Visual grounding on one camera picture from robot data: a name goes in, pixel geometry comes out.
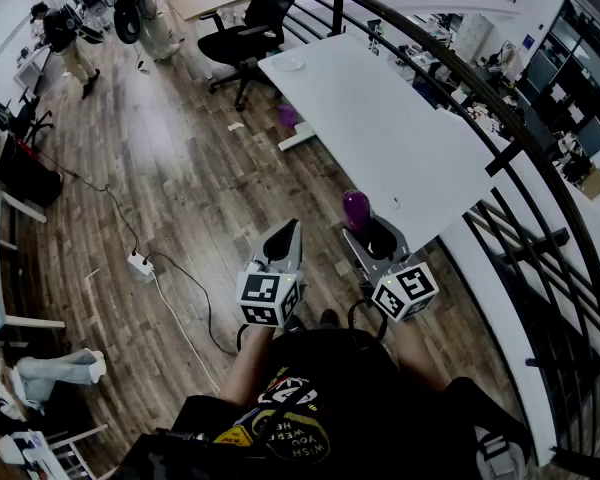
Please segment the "dark framed glass partition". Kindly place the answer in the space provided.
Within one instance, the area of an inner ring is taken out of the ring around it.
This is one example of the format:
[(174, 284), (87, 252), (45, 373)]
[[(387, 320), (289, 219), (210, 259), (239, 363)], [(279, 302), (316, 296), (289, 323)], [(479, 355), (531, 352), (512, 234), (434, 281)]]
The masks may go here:
[(576, 0), (563, 2), (519, 90), (544, 148), (561, 132), (589, 157), (600, 151), (600, 24)]

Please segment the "cardboard box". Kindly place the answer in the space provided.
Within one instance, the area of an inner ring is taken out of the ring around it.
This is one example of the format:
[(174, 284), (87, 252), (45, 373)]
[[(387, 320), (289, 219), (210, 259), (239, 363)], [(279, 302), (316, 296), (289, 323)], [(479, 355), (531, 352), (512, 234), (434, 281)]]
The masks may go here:
[(589, 172), (580, 180), (579, 190), (593, 201), (600, 196), (600, 169), (592, 165)]

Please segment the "black bag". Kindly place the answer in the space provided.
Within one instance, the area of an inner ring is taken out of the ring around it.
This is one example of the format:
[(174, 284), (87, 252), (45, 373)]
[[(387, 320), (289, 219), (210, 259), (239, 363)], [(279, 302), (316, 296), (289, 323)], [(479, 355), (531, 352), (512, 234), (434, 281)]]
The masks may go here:
[(16, 199), (46, 208), (60, 195), (63, 175), (45, 167), (8, 135), (0, 154), (0, 182)]

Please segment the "small black swivel chair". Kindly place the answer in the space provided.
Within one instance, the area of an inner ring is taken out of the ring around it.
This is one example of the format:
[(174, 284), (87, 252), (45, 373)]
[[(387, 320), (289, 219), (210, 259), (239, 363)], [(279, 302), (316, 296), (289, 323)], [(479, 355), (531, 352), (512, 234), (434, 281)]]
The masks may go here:
[(38, 96), (29, 99), (26, 93), (23, 93), (19, 102), (22, 107), (17, 114), (0, 102), (0, 131), (7, 132), (25, 145), (34, 146), (41, 130), (55, 128), (50, 121), (53, 114), (51, 111), (46, 111), (41, 117), (37, 116), (36, 111), (40, 102)]

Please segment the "purple eggplant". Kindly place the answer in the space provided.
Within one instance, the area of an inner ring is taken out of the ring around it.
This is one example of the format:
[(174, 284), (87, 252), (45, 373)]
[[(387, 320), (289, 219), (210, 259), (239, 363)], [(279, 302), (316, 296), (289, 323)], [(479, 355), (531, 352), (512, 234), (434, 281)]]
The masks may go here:
[(347, 191), (343, 197), (343, 211), (347, 229), (360, 243), (367, 244), (372, 220), (368, 197), (358, 190)]

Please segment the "white power strip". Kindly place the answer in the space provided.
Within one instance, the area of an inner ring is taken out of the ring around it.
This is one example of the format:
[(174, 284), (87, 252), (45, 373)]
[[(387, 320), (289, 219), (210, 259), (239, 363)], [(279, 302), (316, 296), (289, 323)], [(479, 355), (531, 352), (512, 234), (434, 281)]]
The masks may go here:
[(129, 254), (127, 261), (130, 266), (142, 276), (151, 277), (153, 275), (153, 264), (136, 250), (133, 250)]

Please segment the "purple bag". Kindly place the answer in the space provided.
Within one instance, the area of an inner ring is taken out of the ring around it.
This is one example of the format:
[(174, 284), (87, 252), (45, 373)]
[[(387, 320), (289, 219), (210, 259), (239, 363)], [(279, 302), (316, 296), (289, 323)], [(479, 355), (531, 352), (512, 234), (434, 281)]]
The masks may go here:
[(281, 104), (277, 107), (281, 124), (287, 128), (294, 128), (301, 122), (296, 109), (291, 104)]

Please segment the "person's black printed shirt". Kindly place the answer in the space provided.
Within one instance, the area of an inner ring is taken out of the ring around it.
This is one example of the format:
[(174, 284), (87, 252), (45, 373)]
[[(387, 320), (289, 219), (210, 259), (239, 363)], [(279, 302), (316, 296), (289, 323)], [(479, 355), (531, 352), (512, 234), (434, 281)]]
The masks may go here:
[(187, 398), (111, 480), (515, 480), (530, 454), (473, 380), (432, 392), (369, 333), (318, 328), (273, 337), (246, 406)]

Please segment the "white plate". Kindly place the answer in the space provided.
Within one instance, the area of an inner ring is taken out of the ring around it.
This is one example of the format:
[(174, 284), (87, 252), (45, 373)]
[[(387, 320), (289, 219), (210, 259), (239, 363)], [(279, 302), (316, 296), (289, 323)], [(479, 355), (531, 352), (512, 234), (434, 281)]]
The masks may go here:
[(281, 72), (293, 72), (304, 68), (305, 62), (301, 59), (288, 56), (274, 56), (271, 60), (272, 66)]

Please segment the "black office chair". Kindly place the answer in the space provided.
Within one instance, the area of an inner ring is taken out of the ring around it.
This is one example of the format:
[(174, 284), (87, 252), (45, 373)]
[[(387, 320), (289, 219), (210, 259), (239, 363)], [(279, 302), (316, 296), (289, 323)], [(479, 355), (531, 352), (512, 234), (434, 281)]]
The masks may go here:
[(240, 83), (235, 109), (244, 110), (242, 97), (249, 81), (271, 82), (259, 69), (257, 62), (264, 59), (284, 42), (283, 20), (296, 0), (251, 0), (244, 16), (244, 23), (226, 28), (218, 12), (200, 16), (202, 20), (214, 21), (217, 31), (197, 41), (197, 46), (207, 58), (231, 66), (235, 72), (211, 83), (209, 91), (229, 82)]

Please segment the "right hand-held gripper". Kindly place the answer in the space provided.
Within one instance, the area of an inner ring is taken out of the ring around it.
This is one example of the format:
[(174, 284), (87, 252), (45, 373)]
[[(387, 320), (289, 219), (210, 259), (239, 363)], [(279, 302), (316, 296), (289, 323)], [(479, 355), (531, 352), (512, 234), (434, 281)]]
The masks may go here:
[[(404, 261), (410, 251), (404, 234), (378, 214), (373, 216), (373, 255), (346, 227), (344, 242), (360, 268), (377, 268), (378, 260)], [(393, 322), (406, 320), (426, 306), (439, 287), (426, 262), (411, 260), (392, 265), (373, 285), (371, 303)]]

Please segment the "person's left forearm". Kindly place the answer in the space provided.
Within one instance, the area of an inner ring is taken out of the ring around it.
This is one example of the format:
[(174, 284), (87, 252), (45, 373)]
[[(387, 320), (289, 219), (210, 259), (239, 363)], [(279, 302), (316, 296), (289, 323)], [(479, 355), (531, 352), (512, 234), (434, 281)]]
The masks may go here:
[(257, 394), (275, 332), (275, 328), (265, 326), (246, 330), (241, 350), (221, 385), (220, 399), (236, 406), (246, 406)]

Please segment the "white table foot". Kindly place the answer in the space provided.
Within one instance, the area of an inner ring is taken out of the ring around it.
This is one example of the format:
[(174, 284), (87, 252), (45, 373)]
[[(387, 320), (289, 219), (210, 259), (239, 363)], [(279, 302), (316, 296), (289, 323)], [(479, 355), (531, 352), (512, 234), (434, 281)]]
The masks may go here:
[(289, 150), (316, 136), (311, 125), (306, 121), (296, 124), (294, 126), (294, 131), (295, 134), (293, 136), (281, 141), (278, 144), (278, 147), (281, 151)]

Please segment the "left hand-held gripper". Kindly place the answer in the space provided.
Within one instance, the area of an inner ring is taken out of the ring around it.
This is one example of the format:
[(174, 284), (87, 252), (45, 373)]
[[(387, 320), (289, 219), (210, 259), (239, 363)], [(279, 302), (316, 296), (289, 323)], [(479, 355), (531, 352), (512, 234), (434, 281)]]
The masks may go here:
[(245, 324), (285, 326), (302, 298), (301, 262), (302, 225), (295, 218), (274, 225), (254, 242), (236, 285), (235, 301)]

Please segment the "person's right forearm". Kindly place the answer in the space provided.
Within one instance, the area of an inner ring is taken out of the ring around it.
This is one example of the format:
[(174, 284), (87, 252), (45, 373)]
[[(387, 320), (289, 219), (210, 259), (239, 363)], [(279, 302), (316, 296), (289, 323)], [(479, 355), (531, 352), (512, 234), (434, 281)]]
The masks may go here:
[(430, 353), (421, 328), (415, 318), (389, 324), (401, 369), (414, 382), (432, 392), (440, 393), (448, 383)]

